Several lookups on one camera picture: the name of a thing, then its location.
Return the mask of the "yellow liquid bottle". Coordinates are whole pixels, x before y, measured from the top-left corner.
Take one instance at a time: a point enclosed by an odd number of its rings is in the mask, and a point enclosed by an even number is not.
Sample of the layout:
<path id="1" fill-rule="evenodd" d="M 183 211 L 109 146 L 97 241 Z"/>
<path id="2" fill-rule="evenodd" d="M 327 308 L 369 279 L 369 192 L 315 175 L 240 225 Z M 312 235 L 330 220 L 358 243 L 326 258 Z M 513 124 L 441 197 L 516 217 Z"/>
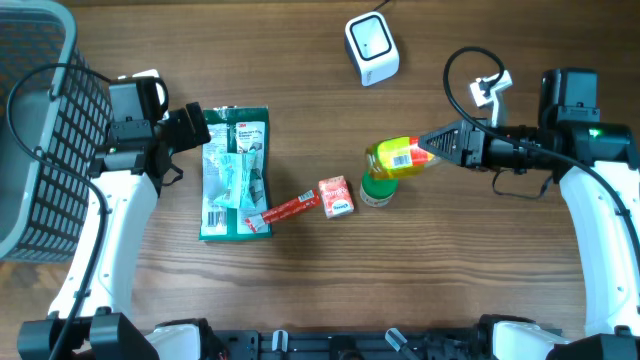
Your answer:
<path id="1" fill-rule="evenodd" d="M 418 136 L 386 139 L 370 145 L 365 152 L 366 172 L 374 180 L 392 180 L 420 175 L 442 162 L 419 147 Z"/>

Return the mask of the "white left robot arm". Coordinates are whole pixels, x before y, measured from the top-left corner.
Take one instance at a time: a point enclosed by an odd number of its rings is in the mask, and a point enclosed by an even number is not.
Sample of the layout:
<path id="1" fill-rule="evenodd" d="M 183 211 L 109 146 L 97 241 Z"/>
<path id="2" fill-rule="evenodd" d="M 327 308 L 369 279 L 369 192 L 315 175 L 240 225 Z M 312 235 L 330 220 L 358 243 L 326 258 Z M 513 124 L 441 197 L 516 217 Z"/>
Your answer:
<path id="1" fill-rule="evenodd" d="M 88 168 L 90 189 L 68 277 L 46 319 L 26 322 L 24 359 L 203 359 L 222 346 L 203 319 L 159 325 L 143 335 L 129 320 L 144 229 L 172 168 L 171 157 L 209 141 L 198 104 L 168 110 L 159 77 L 119 79 L 109 87 L 115 120 Z"/>

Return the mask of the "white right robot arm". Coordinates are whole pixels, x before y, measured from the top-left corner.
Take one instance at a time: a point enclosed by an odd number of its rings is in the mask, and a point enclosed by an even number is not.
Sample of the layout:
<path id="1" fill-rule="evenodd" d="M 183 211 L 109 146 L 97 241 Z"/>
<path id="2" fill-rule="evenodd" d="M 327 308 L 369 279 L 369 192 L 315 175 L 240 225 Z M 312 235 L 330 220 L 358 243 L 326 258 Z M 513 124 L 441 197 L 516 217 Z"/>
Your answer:
<path id="1" fill-rule="evenodd" d="M 468 169 L 547 170 L 572 217 L 585 283 L 584 338 L 571 341 L 534 321 L 484 315 L 464 339 L 456 332 L 425 340 L 459 359 L 636 359 L 639 356 L 639 154 L 625 125 L 603 123 L 598 76 L 579 68 L 542 75 L 538 124 L 507 127 L 501 81 L 470 88 L 476 104 L 495 111 L 490 130 L 460 120 L 422 135 L 418 147 Z"/>

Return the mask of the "red stick packet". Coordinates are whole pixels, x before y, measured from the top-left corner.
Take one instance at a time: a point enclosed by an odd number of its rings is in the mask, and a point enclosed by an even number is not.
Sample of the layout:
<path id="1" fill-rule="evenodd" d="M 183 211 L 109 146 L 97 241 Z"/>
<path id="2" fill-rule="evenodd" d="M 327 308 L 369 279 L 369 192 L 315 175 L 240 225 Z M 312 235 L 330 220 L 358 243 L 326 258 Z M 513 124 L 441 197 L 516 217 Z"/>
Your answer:
<path id="1" fill-rule="evenodd" d="M 320 202 L 321 199 L 318 192 L 315 189 L 312 189 L 284 204 L 245 218 L 244 224 L 247 225 L 253 233 L 257 233 L 266 225 L 279 222 L 298 213 L 307 211 L 318 206 Z"/>

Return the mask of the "green lid jar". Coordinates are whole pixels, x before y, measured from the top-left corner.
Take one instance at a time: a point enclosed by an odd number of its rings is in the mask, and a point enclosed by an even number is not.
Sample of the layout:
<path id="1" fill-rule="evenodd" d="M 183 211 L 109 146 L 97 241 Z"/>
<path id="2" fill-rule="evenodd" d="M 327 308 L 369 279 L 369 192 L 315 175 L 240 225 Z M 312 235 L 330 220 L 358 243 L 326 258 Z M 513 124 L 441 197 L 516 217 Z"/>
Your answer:
<path id="1" fill-rule="evenodd" d="M 361 200 L 371 207 L 386 206 L 395 194 L 398 183 L 397 179 L 375 180 L 365 171 L 359 190 Z"/>

